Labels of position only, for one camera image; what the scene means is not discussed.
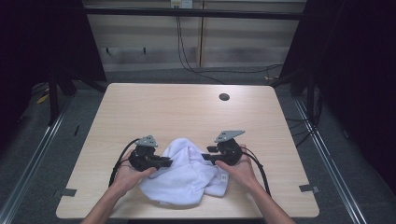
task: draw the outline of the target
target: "cable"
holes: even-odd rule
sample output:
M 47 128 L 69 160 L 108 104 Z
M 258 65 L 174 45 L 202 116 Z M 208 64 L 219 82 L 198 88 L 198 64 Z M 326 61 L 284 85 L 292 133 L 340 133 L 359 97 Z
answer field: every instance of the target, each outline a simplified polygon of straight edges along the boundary
M 181 44 L 181 51 L 183 52 L 183 56 L 184 56 L 184 61 L 186 62 L 187 66 L 183 63 L 183 60 L 181 58 L 181 54 L 180 54 L 180 44 Z M 181 33 L 181 22 L 180 22 L 180 17 L 177 17 L 177 51 L 178 51 L 178 58 L 180 60 L 181 65 L 183 66 L 184 69 L 186 69 L 189 72 L 193 72 L 194 74 L 201 76 L 201 77 L 207 77 L 210 78 L 212 80 L 215 80 L 221 84 L 225 84 L 224 82 L 215 79 L 213 77 L 209 77 L 209 76 L 204 76 L 202 75 L 202 73 L 237 73 L 237 74 L 254 74 L 254 73 L 261 73 L 261 72 L 265 72 L 267 74 L 267 83 L 269 82 L 269 74 L 268 71 L 275 69 L 279 66 L 282 66 L 283 63 L 279 63 L 279 64 L 271 64 L 265 67 L 265 69 L 261 69 L 261 70 L 256 70 L 256 71 L 227 71 L 227 70 L 206 70 L 206 71 L 196 71 L 194 70 L 190 64 L 189 61 L 187 59 L 187 55 L 186 55 L 186 51 L 184 49 L 184 42 L 183 42 L 183 36 Z
M 241 148 L 244 148 L 244 149 L 246 149 L 248 152 L 250 152 L 250 153 L 254 156 L 254 159 L 256 159 L 257 161 L 259 160 L 259 159 L 257 159 L 256 155 L 254 155 L 254 153 L 253 153 L 252 151 L 250 151 L 250 149 L 248 149 L 247 147 L 241 147 Z
M 192 69 L 192 67 L 191 67 L 190 64 L 189 64 L 189 61 L 187 60 L 186 51 L 184 50 L 184 42 L 183 42 L 183 37 L 182 37 L 182 35 L 181 35 L 180 17 L 176 17 L 176 20 L 177 20 L 177 52 L 178 52 L 178 58 L 180 59 L 180 63 L 181 63 L 181 65 L 184 67 L 184 69 L 186 69 L 186 70 L 189 71 L 189 72 L 193 72 L 194 74 L 196 74 L 196 75 L 198 75 L 198 76 L 200 76 L 200 77 L 207 77 L 207 78 L 210 78 L 210 79 L 212 79 L 212 80 L 214 80 L 214 81 L 216 81 L 216 82 L 218 82 L 218 83 L 220 83 L 220 84 L 225 85 L 224 82 L 222 82 L 222 81 L 220 81 L 220 80 L 218 80 L 218 79 L 215 79 L 215 78 L 209 77 L 209 76 L 204 76 L 204 75 L 202 75 L 202 74 L 199 74 L 198 72 L 195 72 L 195 71 Z M 184 59 L 185 59 L 186 64 L 187 64 L 188 67 L 186 67 L 186 65 L 183 63 L 183 60 L 181 60 L 181 55 L 180 55 L 180 43 L 181 43 L 181 47 L 182 47 L 182 50 L 183 50 Z
M 263 166 L 260 164 L 259 160 L 257 160 L 257 158 L 251 156 L 250 154 L 246 153 L 246 152 L 242 152 L 244 155 L 249 156 L 254 162 L 256 162 L 257 166 L 259 167 L 260 173 L 262 174 L 262 180 L 264 182 L 264 187 L 265 187 L 265 191 L 267 191 L 268 195 L 271 197 L 271 191 L 270 191 L 270 187 L 268 186 L 268 180 L 267 180 L 267 176 L 264 172 Z
M 293 126 L 289 127 L 289 129 L 291 130 L 291 129 L 295 128 L 295 127 L 298 127 L 298 126 L 300 126 L 302 123 L 304 123 L 303 120 L 301 120 L 301 121 L 299 121 L 297 124 L 294 124 Z
M 285 118 L 285 120 L 290 120 L 290 121 L 306 121 L 306 120 L 308 120 L 308 119 L 288 119 L 288 118 Z
M 300 135 L 300 134 L 306 133 L 306 131 L 307 131 L 307 130 L 304 130 L 304 131 L 302 131 L 302 132 L 300 132 L 300 133 L 295 133 L 295 134 L 292 134 L 291 136 L 297 136 L 297 135 Z
M 296 147 L 298 147 L 300 144 L 302 144 L 306 138 L 312 133 L 313 131 L 309 132 L 299 143 L 296 144 Z
M 123 154 L 124 154 L 125 151 L 131 146 L 131 144 L 135 143 L 135 142 L 136 142 L 137 140 L 139 140 L 139 139 L 140 139 L 140 138 L 136 138 L 134 141 L 130 142 L 130 143 L 125 147 L 125 149 L 122 151 L 122 153 L 121 153 L 119 159 L 118 159 L 117 162 L 116 162 L 116 165 L 114 165 L 113 172 L 111 173 L 110 181 L 108 182 L 108 187 L 109 187 L 109 188 L 110 188 L 110 186 L 113 184 L 114 178 L 116 177 L 116 173 L 117 173 L 117 171 L 119 170 L 120 165 L 121 165 L 122 162 L 123 162 L 123 161 L 122 161 L 122 156 L 123 156 Z

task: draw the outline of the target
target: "wooden table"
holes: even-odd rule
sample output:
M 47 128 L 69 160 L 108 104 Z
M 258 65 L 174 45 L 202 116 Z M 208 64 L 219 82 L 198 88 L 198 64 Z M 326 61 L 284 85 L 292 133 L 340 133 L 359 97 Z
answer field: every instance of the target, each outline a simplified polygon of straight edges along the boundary
M 227 93 L 228 101 L 219 95 Z M 205 151 L 221 131 L 245 130 L 235 137 L 259 158 L 275 201 L 292 217 L 315 217 L 318 206 L 293 144 L 274 89 L 264 86 L 111 84 L 78 157 L 57 209 L 60 218 L 85 217 L 107 189 L 112 168 L 125 146 L 152 134 L 156 154 L 179 137 Z M 259 169 L 255 174 L 262 182 Z M 139 188 L 117 203 L 120 218 L 260 218 L 252 198 L 232 179 L 223 198 L 204 195 L 196 206 L 162 206 Z

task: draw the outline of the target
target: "person's left hand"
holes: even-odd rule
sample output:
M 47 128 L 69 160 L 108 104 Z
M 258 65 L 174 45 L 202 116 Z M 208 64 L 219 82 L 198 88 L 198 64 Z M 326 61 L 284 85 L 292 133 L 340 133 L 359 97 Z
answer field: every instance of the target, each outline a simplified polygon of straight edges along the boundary
M 123 162 L 117 171 L 116 178 L 114 179 L 114 183 L 112 185 L 116 188 L 119 188 L 123 194 L 132 189 L 143 177 L 149 176 L 157 171 L 157 169 L 154 167 L 150 167 L 143 172 L 137 171 L 128 161 L 131 153 L 132 150 L 122 158 Z

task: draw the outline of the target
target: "metal frame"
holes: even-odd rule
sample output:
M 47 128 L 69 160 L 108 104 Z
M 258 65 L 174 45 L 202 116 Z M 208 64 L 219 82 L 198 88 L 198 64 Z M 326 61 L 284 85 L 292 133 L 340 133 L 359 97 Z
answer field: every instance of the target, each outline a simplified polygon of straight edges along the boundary
M 44 157 L 50 147 L 52 139 L 54 138 L 55 134 L 58 132 L 58 129 L 62 124 L 62 121 L 64 119 L 64 114 L 67 111 L 67 108 L 69 107 L 71 101 L 72 101 L 72 97 L 66 98 L 66 102 L 64 103 L 64 108 L 60 116 L 54 121 L 54 123 L 51 126 L 47 128 L 43 138 L 41 139 L 40 144 L 35 150 L 35 154 L 32 156 L 32 159 L 30 159 L 28 165 L 24 169 L 23 174 L 20 177 L 20 180 L 18 181 L 14 190 L 12 190 L 12 192 L 7 197 L 5 204 L 0 210 L 1 224 L 11 223 L 15 214 L 17 213 L 17 210 L 21 205 L 23 197 L 25 196 L 31 183 L 33 182 L 35 174 L 40 168 L 41 162 L 44 160 Z
M 297 109 L 304 119 L 306 129 L 310 132 L 312 140 L 314 141 L 315 146 L 317 147 L 318 154 L 323 160 L 323 163 L 329 172 L 330 177 L 332 178 L 332 182 L 337 188 L 338 193 L 340 194 L 341 199 L 348 211 L 350 217 L 352 218 L 353 223 L 355 224 L 366 224 L 366 219 L 364 218 L 363 212 L 359 207 L 358 202 L 355 200 L 352 192 L 349 190 L 347 183 L 342 177 L 340 171 L 338 170 L 337 165 L 332 159 L 332 154 L 329 149 L 327 149 L 326 144 L 321 138 L 318 130 L 314 127 L 314 125 L 308 120 L 307 111 L 303 101 L 300 98 L 295 99 L 295 104 Z
M 151 8 L 151 7 L 39 7 L 38 10 L 48 13 L 82 13 L 92 15 L 129 15 L 129 16 L 170 16 L 170 17 L 208 17 L 239 18 L 298 21 L 305 17 L 303 13 L 234 11 L 186 8 Z

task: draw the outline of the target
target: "white towel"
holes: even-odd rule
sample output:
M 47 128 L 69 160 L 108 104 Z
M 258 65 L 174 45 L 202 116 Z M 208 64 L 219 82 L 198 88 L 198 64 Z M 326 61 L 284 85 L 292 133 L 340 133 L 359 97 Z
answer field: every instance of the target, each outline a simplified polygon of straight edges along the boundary
M 151 200 L 162 204 L 198 204 L 204 193 L 224 196 L 228 173 L 211 161 L 205 161 L 202 153 L 187 138 L 174 140 L 163 153 L 173 160 L 171 167 L 162 167 L 144 178 L 140 189 Z

